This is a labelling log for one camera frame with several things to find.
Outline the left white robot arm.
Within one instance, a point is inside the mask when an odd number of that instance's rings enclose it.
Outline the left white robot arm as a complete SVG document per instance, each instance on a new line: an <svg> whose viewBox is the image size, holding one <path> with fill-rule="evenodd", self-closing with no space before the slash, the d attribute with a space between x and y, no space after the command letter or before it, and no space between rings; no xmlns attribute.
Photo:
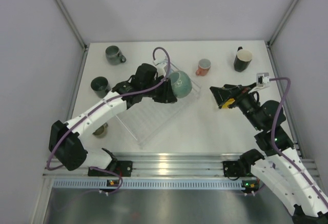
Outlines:
<svg viewBox="0 0 328 224"><path fill-rule="evenodd" d="M105 175L116 172L116 158L108 149L87 148L87 140L102 125L146 98L157 103L177 102L169 75L160 75L150 64L141 64L136 73L118 83L97 104L66 122L56 121L51 127L49 150L69 171L81 166L98 167Z"/></svg>

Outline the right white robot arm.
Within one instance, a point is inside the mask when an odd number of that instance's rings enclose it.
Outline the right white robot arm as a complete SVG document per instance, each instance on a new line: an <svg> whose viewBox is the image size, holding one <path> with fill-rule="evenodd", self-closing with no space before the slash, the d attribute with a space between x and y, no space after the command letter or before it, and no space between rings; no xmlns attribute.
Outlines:
<svg viewBox="0 0 328 224"><path fill-rule="evenodd" d="M283 203L293 223L327 223L327 196L301 161L290 137L281 127L286 120L279 102L260 103L259 90L267 84L210 87L219 108L238 107L258 131L259 149L238 159L242 174L259 178Z"/></svg>

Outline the teal speckled ceramic mug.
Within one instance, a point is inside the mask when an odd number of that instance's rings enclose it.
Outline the teal speckled ceramic mug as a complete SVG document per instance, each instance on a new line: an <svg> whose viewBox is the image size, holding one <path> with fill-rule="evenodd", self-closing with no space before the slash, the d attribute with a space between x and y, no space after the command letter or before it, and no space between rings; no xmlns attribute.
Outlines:
<svg viewBox="0 0 328 224"><path fill-rule="evenodd" d="M170 74L172 91L176 98L181 99L188 96L192 91L190 77L183 71L174 71Z"/></svg>

